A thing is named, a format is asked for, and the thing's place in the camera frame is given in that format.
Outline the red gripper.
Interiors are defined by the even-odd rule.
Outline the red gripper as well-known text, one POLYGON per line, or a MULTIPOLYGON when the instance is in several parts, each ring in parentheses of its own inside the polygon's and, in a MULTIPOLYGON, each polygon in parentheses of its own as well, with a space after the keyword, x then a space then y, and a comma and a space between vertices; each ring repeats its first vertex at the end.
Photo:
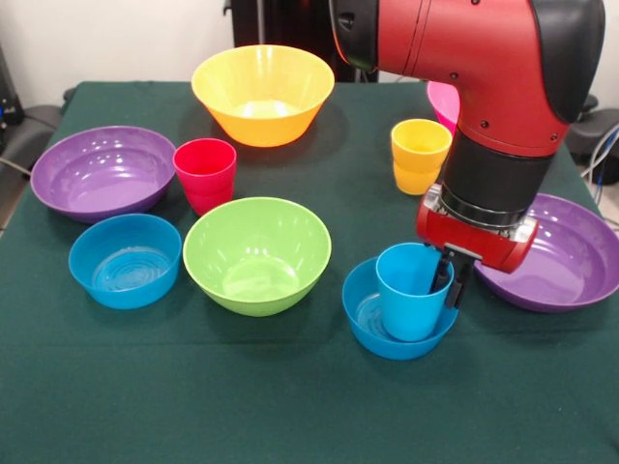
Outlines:
MULTIPOLYGON (((507 229, 492 229, 469 224, 453 216, 441 204, 442 188, 438 184, 429 187, 420 202, 416 217, 416 232, 426 244, 438 248, 451 247, 467 252, 486 267, 512 273, 524 261, 536 238, 539 224, 524 216, 516 225, 507 229)), ((436 293, 450 285, 452 252, 441 251, 430 292, 436 293)), ((472 274, 472 262, 460 260, 455 263, 454 280, 447 294, 447 307, 459 308, 472 274)))

